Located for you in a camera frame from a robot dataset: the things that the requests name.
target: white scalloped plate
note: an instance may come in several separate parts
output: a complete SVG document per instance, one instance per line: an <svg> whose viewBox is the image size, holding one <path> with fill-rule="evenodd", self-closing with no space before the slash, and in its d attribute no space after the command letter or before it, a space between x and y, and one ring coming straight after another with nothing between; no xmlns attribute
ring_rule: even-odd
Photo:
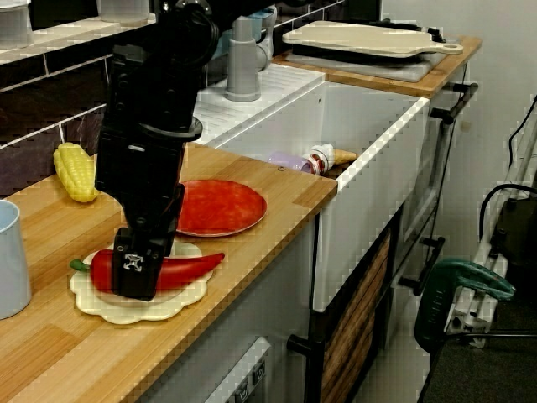
<svg viewBox="0 0 537 403"><path fill-rule="evenodd" d="M90 254L84 263L90 264ZM200 249L192 243L174 243L172 256L200 257ZM76 306L89 315L99 315L105 321L127 325L139 321L162 321L177 315L185 306L199 301L207 293L207 281L212 271L187 286L173 291L159 292L151 301L139 301L100 292L91 283L87 273L77 271L70 279L70 289L76 294Z"/></svg>

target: kitchen counter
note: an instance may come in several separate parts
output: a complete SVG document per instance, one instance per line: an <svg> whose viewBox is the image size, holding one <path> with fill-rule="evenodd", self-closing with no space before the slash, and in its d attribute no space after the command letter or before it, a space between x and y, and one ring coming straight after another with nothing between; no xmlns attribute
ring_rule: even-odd
<svg viewBox="0 0 537 403"><path fill-rule="evenodd" d="M335 195L337 182L224 151L189 144L181 180L238 181L268 202L264 220L225 238L178 237L224 262L196 304L162 322L127 326L80 312L69 262L113 241L124 223L119 204L101 194L72 201L54 175L8 198L21 225L34 293L0 321L0 401L135 401L269 265Z"/></svg>
<svg viewBox="0 0 537 403"><path fill-rule="evenodd" d="M450 79L462 65L464 65L481 48L482 40L469 36L461 36L461 44L464 50L460 55L448 55L433 70L418 82L391 80L375 76L365 76L357 73L348 73L312 65L301 65L288 62L285 58L290 52L275 56L273 63L288 65L301 69L320 71L325 73L325 79L331 82L339 82L348 86L361 86L373 90L396 92L412 97L432 98Z"/></svg>

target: green tool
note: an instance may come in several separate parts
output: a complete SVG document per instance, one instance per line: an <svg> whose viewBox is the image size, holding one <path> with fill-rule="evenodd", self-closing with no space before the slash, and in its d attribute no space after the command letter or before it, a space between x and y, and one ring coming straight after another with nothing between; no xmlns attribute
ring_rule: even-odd
<svg viewBox="0 0 537 403"><path fill-rule="evenodd" d="M479 264L447 258L435 264L421 297L414 336L427 352L437 351L446 339L444 329L456 289L484 291L499 301L513 298L515 289L504 278Z"/></svg>

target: ice cream cone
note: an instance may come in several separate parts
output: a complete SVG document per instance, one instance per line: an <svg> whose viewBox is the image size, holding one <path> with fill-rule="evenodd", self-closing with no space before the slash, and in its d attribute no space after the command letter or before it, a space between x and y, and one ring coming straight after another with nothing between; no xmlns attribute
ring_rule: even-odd
<svg viewBox="0 0 537 403"><path fill-rule="evenodd" d="M345 164L346 162L353 162L358 158L358 154L345 151L344 149L334 149L334 165Z"/></svg>

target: red plate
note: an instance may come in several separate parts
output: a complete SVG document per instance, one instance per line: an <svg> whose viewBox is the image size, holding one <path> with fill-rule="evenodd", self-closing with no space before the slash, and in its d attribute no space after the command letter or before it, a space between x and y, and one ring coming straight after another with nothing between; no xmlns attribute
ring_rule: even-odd
<svg viewBox="0 0 537 403"><path fill-rule="evenodd" d="M267 202L253 189L230 181L187 181L177 231L197 237L240 233L257 224Z"/></svg>

